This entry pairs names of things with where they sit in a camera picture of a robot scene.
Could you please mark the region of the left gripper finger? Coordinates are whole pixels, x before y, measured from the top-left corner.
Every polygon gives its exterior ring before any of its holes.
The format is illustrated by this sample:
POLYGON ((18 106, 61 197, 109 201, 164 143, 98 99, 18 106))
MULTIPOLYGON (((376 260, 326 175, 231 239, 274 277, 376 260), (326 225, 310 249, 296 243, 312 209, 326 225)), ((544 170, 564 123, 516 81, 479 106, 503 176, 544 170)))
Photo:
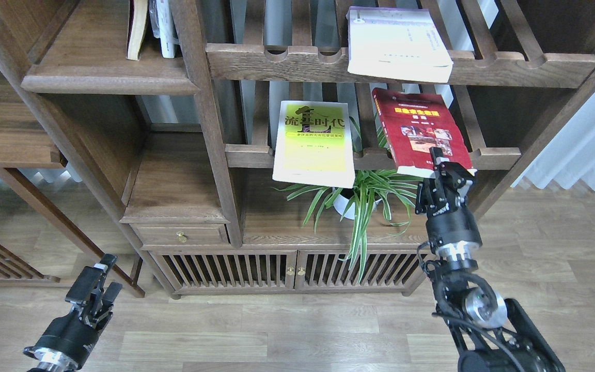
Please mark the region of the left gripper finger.
POLYGON ((114 301, 122 290, 122 285, 118 282, 111 282, 107 290, 101 296, 101 302, 99 304, 99 316, 109 312, 113 307, 114 301))
POLYGON ((113 268, 117 256, 104 254, 101 261, 92 267, 85 267, 75 283, 65 296, 66 302, 74 306, 87 308, 92 306, 92 311, 99 310, 101 296, 104 294, 104 283, 109 270, 113 268))

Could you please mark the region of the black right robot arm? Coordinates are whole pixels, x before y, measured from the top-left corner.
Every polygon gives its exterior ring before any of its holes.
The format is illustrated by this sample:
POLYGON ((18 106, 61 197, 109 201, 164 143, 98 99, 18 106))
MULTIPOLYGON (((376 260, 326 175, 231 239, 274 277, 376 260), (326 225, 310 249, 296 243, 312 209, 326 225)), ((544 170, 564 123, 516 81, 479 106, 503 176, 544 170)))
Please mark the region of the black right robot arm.
POLYGON ((565 367, 515 299, 504 299, 475 273, 472 251, 482 239, 467 206, 474 177, 430 149, 434 174, 418 186, 416 214, 427 216, 428 241, 437 259, 421 261, 435 315, 447 324, 459 371, 564 371, 565 367))

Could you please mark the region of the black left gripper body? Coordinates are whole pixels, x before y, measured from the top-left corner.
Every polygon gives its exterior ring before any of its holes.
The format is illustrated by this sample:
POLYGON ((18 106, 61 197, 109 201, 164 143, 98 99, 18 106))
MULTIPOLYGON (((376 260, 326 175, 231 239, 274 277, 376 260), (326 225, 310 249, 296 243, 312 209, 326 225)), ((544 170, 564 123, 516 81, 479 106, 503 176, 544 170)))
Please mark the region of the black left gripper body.
POLYGON ((52 320, 35 345, 23 349, 24 355, 39 361, 30 371, 80 370, 112 315, 109 311, 92 318, 74 306, 67 315, 52 320))

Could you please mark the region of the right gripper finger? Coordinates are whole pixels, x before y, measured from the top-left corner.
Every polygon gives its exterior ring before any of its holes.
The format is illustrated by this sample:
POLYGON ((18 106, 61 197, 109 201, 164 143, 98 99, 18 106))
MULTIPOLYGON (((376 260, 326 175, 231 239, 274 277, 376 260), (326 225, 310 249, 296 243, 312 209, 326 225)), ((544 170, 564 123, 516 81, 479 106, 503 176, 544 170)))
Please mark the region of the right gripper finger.
POLYGON ((475 176, 460 163, 450 162, 445 158, 442 148, 430 148, 434 163, 436 179, 440 184, 452 192, 468 194, 475 181, 475 176))

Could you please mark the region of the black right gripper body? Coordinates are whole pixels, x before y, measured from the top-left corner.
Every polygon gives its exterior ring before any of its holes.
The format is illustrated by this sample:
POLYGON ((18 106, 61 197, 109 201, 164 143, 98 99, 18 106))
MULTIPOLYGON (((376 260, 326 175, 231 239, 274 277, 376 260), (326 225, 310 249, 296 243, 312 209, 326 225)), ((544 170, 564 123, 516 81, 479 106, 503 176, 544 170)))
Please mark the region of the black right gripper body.
POLYGON ((426 178, 418 186, 416 214, 427 215, 431 252, 443 259, 471 259, 482 246, 476 219, 467 207, 472 179, 426 178))

